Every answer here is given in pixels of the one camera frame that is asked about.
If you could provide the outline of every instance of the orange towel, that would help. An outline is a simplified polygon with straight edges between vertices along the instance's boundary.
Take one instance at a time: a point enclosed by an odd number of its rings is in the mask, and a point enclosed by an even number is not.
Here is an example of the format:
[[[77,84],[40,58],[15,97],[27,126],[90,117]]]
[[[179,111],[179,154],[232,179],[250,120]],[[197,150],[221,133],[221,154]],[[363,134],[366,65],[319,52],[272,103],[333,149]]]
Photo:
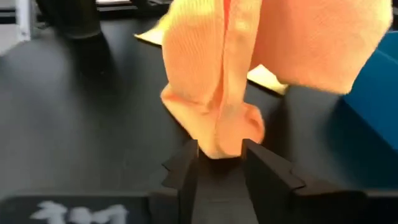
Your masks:
[[[162,101],[213,159],[264,136],[259,110],[243,102],[250,68],[347,93],[392,18],[390,0],[175,0],[167,17]]]

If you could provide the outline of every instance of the black tabletop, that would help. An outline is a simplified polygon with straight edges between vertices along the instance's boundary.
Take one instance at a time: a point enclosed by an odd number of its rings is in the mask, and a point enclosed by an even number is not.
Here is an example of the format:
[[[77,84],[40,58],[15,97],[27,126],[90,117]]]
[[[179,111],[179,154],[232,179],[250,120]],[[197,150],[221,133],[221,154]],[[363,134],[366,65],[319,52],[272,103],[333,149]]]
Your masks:
[[[100,40],[45,30],[0,58],[0,196],[142,191],[190,137],[165,109],[162,52],[137,41],[155,20],[102,23]],[[342,187],[398,187],[398,153],[339,96],[292,87],[284,98],[248,84],[266,122],[263,145]]]

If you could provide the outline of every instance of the teal box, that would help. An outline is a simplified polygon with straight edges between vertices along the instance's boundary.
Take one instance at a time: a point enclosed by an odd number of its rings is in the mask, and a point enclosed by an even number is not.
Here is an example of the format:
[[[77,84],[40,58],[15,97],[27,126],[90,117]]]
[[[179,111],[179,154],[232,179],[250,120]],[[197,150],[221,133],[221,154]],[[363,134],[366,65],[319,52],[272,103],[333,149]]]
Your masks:
[[[388,32],[345,101],[398,150],[398,32]]]

